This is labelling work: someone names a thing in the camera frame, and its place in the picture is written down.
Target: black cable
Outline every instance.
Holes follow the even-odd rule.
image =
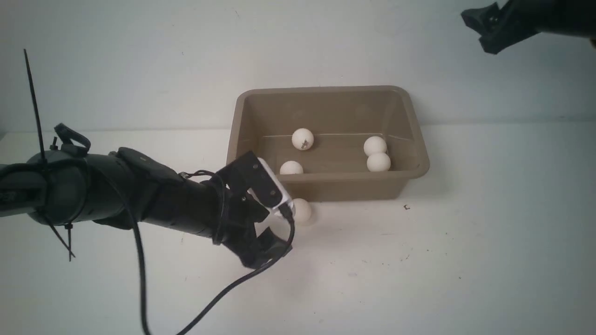
[[[101,170],[99,170],[99,169],[95,169],[95,170],[100,175],[102,175],[104,180],[110,185],[110,187],[112,187],[112,189],[114,189],[114,192],[116,192],[116,194],[120,198],[122,205],[124,206],[129,218],[131,219],[132,231],[135,235],[136,252],[138,255],[138,259],[139,259],[139,277],[140,277],[140,289],[141,289],[141,325],[142,325],[143,332],[145,333],[145,335],[151,335],[151,331],[149,330],[149,324],[147,321],[147,278],[146,278],[147,274],[146,274],[146,270],[145,270],[145,253],[143,251],[143,245],[142,245],[142,240],[141,240],[141,231],[139,230],[138,222],[135,219],[132,208],[131,208],[130,204],[128,203],[128,200],[126,199],[124,194],[121,192],[118,185],[116,185],[116,183],[113,180],[111,180],[107,175],[105,175]],[[188,333],[195,325],[197,325],[199,323],[199,321],[201,321],[201,319],[203,319],[203,317],[215,306],[215,304],[217,304],[232,289],[234,289],[236,286],[242,284],[243,282],[257,276],[258,274],[260,274],[263,271],[270,268],[273,264],[277,263],[290,250],[291,244],[294,240],[294,233],[295,233],[296,227],[294,225],[294,219],[291,215],[291,209],[289,209],[289,207],[287,205],[282,206],[281,212],[284,215],[284,217],[286,218],[286,220],[288,220],[288,223],[290,224],[290,236],[286,242],[286,247],[285,247],[284,252],[280,253],[279,256],[273,258],[272,260],[270,260],[268,263],[261,266],[260,268],[253,270],[252,272],[242,276],[241,278],[237,279],[230,285],[226,286],[177,335],[184,335],[184,334]]]

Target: white table surface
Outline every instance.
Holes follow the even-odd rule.
[[[596,123],[423,132],[425,177],[393,201],[313,204],[294,250],[190,333],[594,334]],[[128,146],[178,171],[216,170],[229,130],[85,135],[93,153]],[[36,149],[35,134],[8,134],[0,160]],[[179,331],[247,272],[206,238],[141,232],[154,334]],[[77,224],[73,247],[68,263],[48,227],[0,219],[1,333],[141,334],[132,232]]]

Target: tan plastic tub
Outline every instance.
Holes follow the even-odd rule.
[[[315,135],[308,151],[291,136]],[[369,172],[364,142],[387,142],[388,172]],[[429,157],[409,94],[395,86],[255,89],[238,97],[228,163],[252,150],[279,173],[288,160],[301,175],[278,175],[292,198],[307,201],[396,198],[410,179],[423,176]]]

